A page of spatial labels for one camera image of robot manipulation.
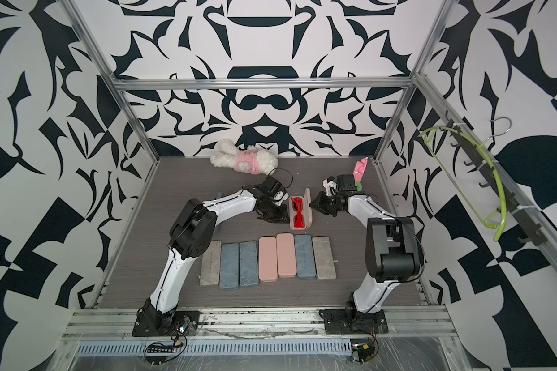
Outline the grey case tortoise sunglasses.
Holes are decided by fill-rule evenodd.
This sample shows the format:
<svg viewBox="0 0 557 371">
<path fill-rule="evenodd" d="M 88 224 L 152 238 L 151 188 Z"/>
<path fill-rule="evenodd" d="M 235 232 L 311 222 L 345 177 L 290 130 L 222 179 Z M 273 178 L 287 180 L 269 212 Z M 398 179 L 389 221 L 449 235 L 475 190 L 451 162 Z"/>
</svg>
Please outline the grey case tortoise sunglasses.
<svg viewBox="0 0 557 371">
<path fill-rule="evenodd" d="M 221 246 L 220 282 L 221 290 L 239 287 L 239 244 Z"/>
</svg>

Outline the black connector box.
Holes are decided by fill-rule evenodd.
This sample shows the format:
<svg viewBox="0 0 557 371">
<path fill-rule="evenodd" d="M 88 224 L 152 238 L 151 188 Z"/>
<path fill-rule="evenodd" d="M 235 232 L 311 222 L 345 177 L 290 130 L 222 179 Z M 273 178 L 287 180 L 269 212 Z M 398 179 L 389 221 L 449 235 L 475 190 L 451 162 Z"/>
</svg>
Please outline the black connector box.
<svg viewBox="0 0 557 371">
<path fill-rule="evenodd" d="M 351 349 L 351 360 L 354 363 L 365 364 L 378 354 L 376 343 L 354 343 Z"/>
</svg>

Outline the pink case red glasses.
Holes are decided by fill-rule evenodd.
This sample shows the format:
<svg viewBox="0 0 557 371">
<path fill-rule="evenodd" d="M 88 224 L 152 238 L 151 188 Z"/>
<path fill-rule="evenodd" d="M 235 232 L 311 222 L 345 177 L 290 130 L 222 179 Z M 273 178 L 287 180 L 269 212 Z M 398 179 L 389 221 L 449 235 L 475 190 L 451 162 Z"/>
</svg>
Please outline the pink case red glasses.
<svg viewBox="0 0 557 371">
<path fill-rule="evenodd" d="M 290 196 L 288 200 L 289 207 L 289 227 L 291 230 L 300 231 L 312 227 L 313 211 L 309 204 L 311 203 L 311 191 L 305 189 L 303 196 Z"/>
</svg>

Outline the white plush toy pink shirt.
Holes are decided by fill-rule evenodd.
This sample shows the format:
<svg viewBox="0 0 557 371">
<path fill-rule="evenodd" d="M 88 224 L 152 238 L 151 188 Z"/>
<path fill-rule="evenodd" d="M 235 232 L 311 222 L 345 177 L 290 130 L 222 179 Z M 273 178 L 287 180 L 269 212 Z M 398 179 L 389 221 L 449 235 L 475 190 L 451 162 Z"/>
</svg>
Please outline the white plush toy pink shirt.
<svg viewBox="0 0 557 371">
<path fill-rule="evenodd" d="M 210 162 L 214 167 L 250 175 L 269 175 L 279 166 L 278 158 L 270 151 L 255 146 L 241 150 L 230 139 L 221 139 L 215 145 Z"/>
</svg>

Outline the pink case purple glasses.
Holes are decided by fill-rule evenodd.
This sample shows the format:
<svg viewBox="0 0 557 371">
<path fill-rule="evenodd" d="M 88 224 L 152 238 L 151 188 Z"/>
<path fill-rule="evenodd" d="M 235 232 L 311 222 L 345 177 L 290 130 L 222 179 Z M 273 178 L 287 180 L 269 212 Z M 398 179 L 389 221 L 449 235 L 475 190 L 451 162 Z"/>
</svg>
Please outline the pink case purple glasses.
<svg viewBox="0 0 557 371">
<path fill-rule="evenodd" d="M 294 278 L 297 275 L 294 236 L 291 233 L 280 233 L 276 236 L 276 242 L 278 276 Z"/>
</svg>

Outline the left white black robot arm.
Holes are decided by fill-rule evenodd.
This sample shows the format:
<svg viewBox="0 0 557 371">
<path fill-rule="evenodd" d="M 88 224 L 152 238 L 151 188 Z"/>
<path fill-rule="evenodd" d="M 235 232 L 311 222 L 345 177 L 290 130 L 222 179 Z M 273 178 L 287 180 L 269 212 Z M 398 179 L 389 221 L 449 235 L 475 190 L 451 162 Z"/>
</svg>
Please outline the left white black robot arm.
<svg viewBox="0 0 557 371">
<path fill-rule="evenodd" d="M 235 216 L 255 212 L 260 220 L 287 224 L 287 188 L 273 176 L 258 185 L 247 185 L 236 193 L 201 202 L 190 199 L 170 228 L 166 265 L 144 310 L 156 315 L 175 312 L 179 295 L 193 263 L 210 247 L 214 230 Z"/>
</svg>

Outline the green clothes hanger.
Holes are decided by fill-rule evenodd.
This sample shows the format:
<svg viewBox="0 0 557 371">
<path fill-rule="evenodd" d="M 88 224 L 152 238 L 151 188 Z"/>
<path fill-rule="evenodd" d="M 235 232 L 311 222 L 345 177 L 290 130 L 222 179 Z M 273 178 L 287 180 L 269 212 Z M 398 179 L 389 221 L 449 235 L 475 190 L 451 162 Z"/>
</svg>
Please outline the green clothes hanger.
<svg viewBox="0 0 557 371">
<path fill-rule="evenodd" d="M 497 160 L 487 151 L 485 142 L 473 138 L 466 129 L 465 124 L 433 126 L 420 131 L 419 138 L 452 182 L 462 201 L 485 228 L 493 230 L 493 241 L 498 242 L 506 231 L 509 219 L 507 191 Z M 496 209 L 487 216 L 472 204 L 474 195 L 467 189 L 468 183 L 474 182 L 477 176 L 481 176 L 479 186 L 493 190 L 498 198 Z"/>
</svg>

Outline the grey case gold glasses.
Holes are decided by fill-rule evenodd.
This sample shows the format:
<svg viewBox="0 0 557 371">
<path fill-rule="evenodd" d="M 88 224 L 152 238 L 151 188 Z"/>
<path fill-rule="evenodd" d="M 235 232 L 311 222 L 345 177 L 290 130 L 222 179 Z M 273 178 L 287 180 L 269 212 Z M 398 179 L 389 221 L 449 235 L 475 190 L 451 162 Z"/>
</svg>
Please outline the grey case gold glasses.
<svg viewBox="0 0 557 371">
<path fill-rule="evenodd" d="M 296 250 L 297 277 L 299 279 L 314 279 L 317 276 L 313 240 L 308 234 L 294 236 Z"/>
</svg>

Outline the black usb hub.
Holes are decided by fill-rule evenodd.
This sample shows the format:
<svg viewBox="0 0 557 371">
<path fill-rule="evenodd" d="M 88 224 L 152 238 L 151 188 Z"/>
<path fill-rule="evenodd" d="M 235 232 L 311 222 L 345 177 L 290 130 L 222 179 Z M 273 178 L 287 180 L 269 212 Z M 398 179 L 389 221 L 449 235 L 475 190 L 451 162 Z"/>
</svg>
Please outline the black usb hub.
<svg viewBox="0 0 557 371">
<path fill-rule="evenodd" d="M 143 360 L 151 366 L 159 366 L 173 360 L 176 349 L 159 342 L 151 343 L 143 350 Z"/>
</svg>

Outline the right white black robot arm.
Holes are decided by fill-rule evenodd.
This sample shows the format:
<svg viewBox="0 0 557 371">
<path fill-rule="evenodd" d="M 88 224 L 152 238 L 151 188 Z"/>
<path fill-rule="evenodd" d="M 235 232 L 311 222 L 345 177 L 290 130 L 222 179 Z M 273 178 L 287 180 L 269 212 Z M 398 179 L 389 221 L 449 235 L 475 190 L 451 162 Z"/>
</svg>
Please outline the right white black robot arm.
<svg viewBox="0 0 557 371">
<path fill-rule="evenodd" d="M 379 206 L 372 196 L 359 190 L 351 174 L 330 176 L 323 180 L 323 188 L 310 203 L 313 210 L 327 216 L 346 212 L 366 228 L 368 273 L 352 293 L 347 311 L 352 318 L 374 315 L 395 288 L 418 280 L 423 273 L 425 254 L 412 220 Z"/>
</svg>

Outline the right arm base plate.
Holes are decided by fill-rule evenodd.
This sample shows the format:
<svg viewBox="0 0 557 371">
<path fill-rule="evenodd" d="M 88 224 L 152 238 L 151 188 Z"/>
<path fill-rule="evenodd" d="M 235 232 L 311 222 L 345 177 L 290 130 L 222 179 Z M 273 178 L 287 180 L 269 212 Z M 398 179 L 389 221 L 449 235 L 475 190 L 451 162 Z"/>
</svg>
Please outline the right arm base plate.
<svg viewBox="0 0 557 371">
<path fill-rule="evenodd" d="M 327 334 L 388 334 L 389 327 L 383 311 L 364 314 L 348 312 L 345 309 L 320 309 L 319 316 L 323 320 Z"/>
</svg>

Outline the black wall hook rail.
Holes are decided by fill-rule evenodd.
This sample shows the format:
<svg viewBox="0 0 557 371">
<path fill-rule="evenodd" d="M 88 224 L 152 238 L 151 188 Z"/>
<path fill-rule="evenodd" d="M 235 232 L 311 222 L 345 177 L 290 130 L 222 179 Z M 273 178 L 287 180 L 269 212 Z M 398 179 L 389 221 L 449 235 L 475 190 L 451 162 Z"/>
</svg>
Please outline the black wall hook rail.
<svg viewBox="0 0 557 371">
<path fill-rule="evenodd" d="M 525 233 L 518 240 L 532 243 L 539 247 L 549 239 L 543 232 L 543 225 L 532 216 L 532 207 L 518 200 L 517 191 L 512 189 L 509 176 L 503 173 L 498 160 L 490 153 L 489 146 L 495 140 L 512 130 L 513 122 L 509 117 L 497 117 L 490 120 L 492 132 L 484 140 L 473 133 L 469 124 L 459 121 L 449 111 L 445 112 L 445 122 L 453 137 L 453 148 L 459 148 L 468 156 L 464 165 L 480 173 L 484 180 L 478 185 L 490 189 L 498 197 L 498 205 L 488 216 L 481 219 L 484 227 L 494 231 L 494 241 L 498 242 L 507 230 L 510 219 L 514 219 Z"/>
</svg>

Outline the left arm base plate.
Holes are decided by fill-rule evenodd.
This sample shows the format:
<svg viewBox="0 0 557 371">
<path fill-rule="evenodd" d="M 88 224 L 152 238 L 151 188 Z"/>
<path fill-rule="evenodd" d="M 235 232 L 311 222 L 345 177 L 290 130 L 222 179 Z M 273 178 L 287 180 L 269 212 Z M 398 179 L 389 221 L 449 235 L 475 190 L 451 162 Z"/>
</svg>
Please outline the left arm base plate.
<svg viewBox="0 0 557 371">
<path fill-rule="evenodd" d="M 172 336 L 177 334 L 193 335 L 199 325 L 201 312 L 179 311 L 170 315 L 157 315 L 144 309 L 137 311 L 132 330 L 133 337 Z"/>
</svg>

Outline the pink bottle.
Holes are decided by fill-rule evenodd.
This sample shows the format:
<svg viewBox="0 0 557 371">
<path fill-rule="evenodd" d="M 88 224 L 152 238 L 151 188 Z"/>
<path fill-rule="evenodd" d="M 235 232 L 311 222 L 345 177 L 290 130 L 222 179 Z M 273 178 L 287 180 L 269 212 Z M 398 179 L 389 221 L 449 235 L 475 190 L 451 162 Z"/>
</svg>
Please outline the pink bottle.
<svg viewBox="0 0 557 371">
<path fill-rule="evenodd" d="M 368 157 L 365 157 L 356 162 L 354 167 L 354 172 L 353 172 L 355 182 L 362 181 L 367 165 L 368 165 Z"/>
</svg>

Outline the beige case yellow glasses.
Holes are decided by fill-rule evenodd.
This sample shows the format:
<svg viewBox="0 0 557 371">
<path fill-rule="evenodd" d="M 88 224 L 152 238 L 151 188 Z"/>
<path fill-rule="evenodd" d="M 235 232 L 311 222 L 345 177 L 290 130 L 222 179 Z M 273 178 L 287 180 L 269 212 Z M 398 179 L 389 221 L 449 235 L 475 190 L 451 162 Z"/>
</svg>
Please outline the beige case yellow glasses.
<svg viewBox="0 0 557 371">
<path fill-rule="evenodd" d="M 208 249 L 202 255 L 201 286 L 219 285 L 221 272 L 221 241 L 211 241 Z"/>
</svg>

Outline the grey case white sunglasses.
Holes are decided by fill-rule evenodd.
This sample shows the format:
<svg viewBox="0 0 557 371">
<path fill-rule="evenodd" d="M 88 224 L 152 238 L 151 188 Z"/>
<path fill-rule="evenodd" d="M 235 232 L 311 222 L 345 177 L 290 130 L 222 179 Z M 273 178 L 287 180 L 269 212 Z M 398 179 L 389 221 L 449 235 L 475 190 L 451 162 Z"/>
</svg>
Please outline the grey case white sunglasses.
<svg viewBox="0 0 557 371">
<path fill-rule="evenodd" d="M 257 286 L 258 245 L 255 241 L 239 244 L 239 286 L 241 288 Z"/>
</svg>

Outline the grey case black sunglasses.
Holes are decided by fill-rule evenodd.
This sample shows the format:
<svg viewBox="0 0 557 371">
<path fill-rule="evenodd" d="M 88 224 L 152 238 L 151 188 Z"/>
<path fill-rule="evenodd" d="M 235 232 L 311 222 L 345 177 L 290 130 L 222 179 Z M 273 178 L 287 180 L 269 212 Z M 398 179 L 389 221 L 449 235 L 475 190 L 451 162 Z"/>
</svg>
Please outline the grey case black sunglasses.
<svg viewBox="0 0 557 371">
<path fill-rule="evenodd" d="M 334 280 L 337 272 L 329 237 L 313 237 L 313 253 L 319 280 Z"/>
</svg>

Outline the pink case brown glasses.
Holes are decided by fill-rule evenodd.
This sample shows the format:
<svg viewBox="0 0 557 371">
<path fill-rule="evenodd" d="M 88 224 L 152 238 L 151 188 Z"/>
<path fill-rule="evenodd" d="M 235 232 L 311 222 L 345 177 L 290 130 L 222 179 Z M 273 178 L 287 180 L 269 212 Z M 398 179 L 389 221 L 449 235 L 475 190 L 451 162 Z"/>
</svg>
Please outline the pink case brown glasses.
<svg viewBox="0 0 557 371">
<path fill-rule="evenodd" d="M 258 279 L 261 283 L 269 283 L 278 278 L 277 240 L 261 237 L 258 241 Z"/>
</svg>

